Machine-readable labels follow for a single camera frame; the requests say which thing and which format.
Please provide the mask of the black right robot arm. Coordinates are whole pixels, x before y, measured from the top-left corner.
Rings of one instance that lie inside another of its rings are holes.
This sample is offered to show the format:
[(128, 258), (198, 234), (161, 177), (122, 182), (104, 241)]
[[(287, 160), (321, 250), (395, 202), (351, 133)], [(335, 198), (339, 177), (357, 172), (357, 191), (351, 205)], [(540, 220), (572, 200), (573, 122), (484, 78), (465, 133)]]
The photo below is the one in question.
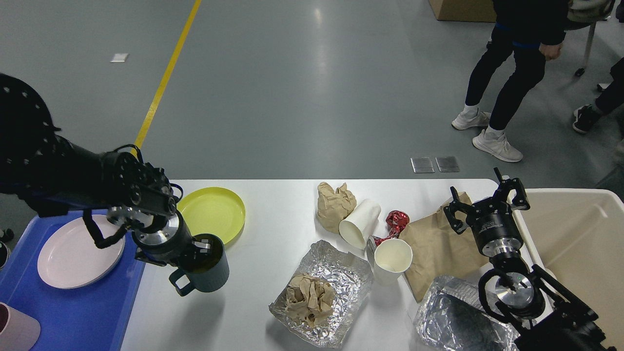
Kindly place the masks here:
[(477, 285), (485, 313), (516, 329), (520, 351), (604, 351), (598, 314), (544, 268), (524, 261), (513, 211), (530, 209), (526, 190), (519, 178), (494, 171), (499, 184), (493, 195), (467, 204), (450, 187), (443, 208), (451, 229), (471, 229), (479, 254), (492, 264)]

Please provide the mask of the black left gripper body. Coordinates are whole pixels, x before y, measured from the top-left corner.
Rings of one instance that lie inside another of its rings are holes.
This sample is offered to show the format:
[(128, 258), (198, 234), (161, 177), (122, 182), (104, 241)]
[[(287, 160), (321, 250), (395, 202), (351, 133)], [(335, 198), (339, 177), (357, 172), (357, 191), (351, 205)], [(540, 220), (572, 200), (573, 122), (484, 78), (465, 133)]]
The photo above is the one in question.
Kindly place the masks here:
[(153, 258), (171, 260), (178, 266), (179, 257), (192, 246), (193, 236), (190, 233), (181, 213), (164, 220), (156, 217), (155, 224), (162, 224), (158, 230), (136, 229), (132, 231), (132, 240), (137, 249), (142, 249)]

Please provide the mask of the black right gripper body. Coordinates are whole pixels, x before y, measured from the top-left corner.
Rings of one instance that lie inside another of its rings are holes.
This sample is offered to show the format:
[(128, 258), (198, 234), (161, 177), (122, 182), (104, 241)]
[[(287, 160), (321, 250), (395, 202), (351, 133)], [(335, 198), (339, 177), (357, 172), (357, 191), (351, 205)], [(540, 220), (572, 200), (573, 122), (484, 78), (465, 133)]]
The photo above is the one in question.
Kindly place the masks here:
[(495, 257), (502, 253), (517, 253), (524, 244), (510, 210), (501, 210), (470, 219), (469, 226), (479, 253), (486, 257)]

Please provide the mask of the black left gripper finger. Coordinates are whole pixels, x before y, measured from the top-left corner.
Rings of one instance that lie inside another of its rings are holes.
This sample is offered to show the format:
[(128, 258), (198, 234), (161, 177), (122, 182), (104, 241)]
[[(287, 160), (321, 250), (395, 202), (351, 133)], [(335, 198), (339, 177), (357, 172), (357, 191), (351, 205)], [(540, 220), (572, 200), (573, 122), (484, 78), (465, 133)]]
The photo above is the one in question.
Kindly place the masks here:
[(176, 267), (176, 263), (175, 262), (173, 262), (171, 260), (168, 260), (168, 259), (164, 259), (164, 258), (153, 258), (153, 257), (149, 256), (142, 249), (136, 249), (135, 260), (138, 260), (140, 262), (144, 262), (146, 264), (158, 265), (159, 267), (165, 267), (167, 265), (170, 265), (172, 267)]
[(192, 240), (192, 244), (196, 247), (196, 250), (200, 254), (210, 254), (213, 250), (213, 240), (210, 236), (208, 237), (200, 237), (194, 236)]

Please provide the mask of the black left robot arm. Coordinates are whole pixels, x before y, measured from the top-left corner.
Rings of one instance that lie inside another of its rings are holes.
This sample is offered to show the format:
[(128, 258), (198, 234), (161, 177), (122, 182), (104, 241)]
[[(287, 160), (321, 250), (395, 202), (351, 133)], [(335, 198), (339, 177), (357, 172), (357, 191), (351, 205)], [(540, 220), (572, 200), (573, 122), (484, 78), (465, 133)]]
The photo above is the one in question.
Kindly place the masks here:
[(176, 208), (164, 169), (145, 162), (138, 146), (92, 153), (59, 135), (40, 95), (24, 81), (1, 75), (1, 192), (15, 194), (40, 217), (82, 211), (95, 246), (105, 249), (127, 232), (136, 259), (180, 264), (207, 254), (209, 240), (194, 238)]

